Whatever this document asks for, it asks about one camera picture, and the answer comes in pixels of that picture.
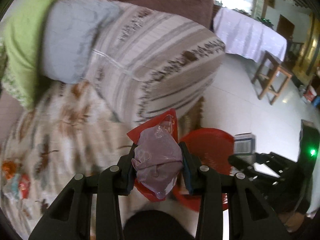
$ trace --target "floral bedspread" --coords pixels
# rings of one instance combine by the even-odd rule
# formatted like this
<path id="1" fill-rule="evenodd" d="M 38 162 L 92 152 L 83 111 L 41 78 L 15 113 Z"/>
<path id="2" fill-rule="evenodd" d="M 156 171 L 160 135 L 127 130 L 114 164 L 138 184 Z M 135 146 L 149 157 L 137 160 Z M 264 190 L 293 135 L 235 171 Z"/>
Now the floral bedspread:
<path id="1" fill-rule="evenodd" d="M 22 115 L 0 152 L 0 207 L 22 239 L 75 174 L 101 172 L 128 153 L 127 132 L 88 81 L 55 82 Z"/>

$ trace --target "wooden chair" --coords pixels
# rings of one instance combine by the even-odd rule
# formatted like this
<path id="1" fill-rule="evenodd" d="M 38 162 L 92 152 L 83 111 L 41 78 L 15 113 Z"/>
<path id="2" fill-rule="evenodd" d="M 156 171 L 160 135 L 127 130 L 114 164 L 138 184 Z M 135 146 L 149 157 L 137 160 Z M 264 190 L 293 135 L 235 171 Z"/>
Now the wooden chair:
<path id="1" fill-rule="evenodd" d="M 268 60 L 271 61 L 273 68 L 269 69 L 268 74 L 264 75 L 261 73 L 265 62 Z M 261 94 L 258 96 L 259 100 L 261 100 L 265 94 L 267 92 L 270 92 L 272 94 L 274 94 L 274 98 L 271 100 L 270 104 L 273 105 L 273 103 L 277 100 L 277 98 L 279 97 L 279 95 L 281 94 L 281 92 L 283 91 L 283 89 L 286 87 L 286 85 L 288 84 L 289 80 L 292 77 L 292 72 L 290 70 L 287 70 L 286 68 L 284 68 L 281 65 L 281 61 L 279 61 L 278 58 L 276 58 L 275 56 L 273 56 L 271 53 L 267 52 L 265 53 L 265 56 L 262 60 L 261 65 L 259 66 L 257 72 L 255 73 L 253 79 L 252 79 L 252 84 L 255 83 L 256 80 L 259 80 L 260 85 L 262 87 L 262 92 Z M 283 81 L 283 83 L 280 86 L 280 89 L 278 91 L 276 91 L 272 85 L 273 81 L 276 78 L 277 73 L 281 72 L 286 76 L 286 79 Z"/>

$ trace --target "white tablecloth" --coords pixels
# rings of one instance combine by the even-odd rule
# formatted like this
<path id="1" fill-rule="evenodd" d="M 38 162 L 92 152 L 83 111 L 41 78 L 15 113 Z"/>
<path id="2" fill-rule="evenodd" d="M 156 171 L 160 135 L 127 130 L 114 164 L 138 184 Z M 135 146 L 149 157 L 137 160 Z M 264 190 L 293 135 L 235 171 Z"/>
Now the white tablecloth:
<path id="1" fill-rule="evenodd" d="M 260 63 L 265 51 L 284 60 L 287 40 L 271 28 L 236 11 L 221 8 L 213 22 L 215 34 L 225 43 L 226 53 Z"/>

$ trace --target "wooden door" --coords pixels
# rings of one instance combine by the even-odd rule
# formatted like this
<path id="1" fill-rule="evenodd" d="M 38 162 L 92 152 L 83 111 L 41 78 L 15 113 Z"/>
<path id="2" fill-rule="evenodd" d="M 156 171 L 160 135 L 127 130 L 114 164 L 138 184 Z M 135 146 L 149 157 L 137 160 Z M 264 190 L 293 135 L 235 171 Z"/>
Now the wooden door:
<path id="1" fill-rule="evenodd" d="M 290 22 L 286 17 L 280 15 L 277 33 L 286 38 L 287 40 L 291 40 L 294 31 L 294 24 Z"/>

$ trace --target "person's leg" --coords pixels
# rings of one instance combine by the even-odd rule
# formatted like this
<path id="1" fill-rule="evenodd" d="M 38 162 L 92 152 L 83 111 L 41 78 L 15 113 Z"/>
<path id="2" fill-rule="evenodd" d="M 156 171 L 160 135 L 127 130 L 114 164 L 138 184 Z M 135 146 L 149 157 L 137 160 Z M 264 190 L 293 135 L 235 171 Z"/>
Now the person's leg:
<path id="1" fill-rule="evenodd" d="M 172 216 L 157 210 L 141 211 L 124 226 L 126 240 L 194 240 Z"/>

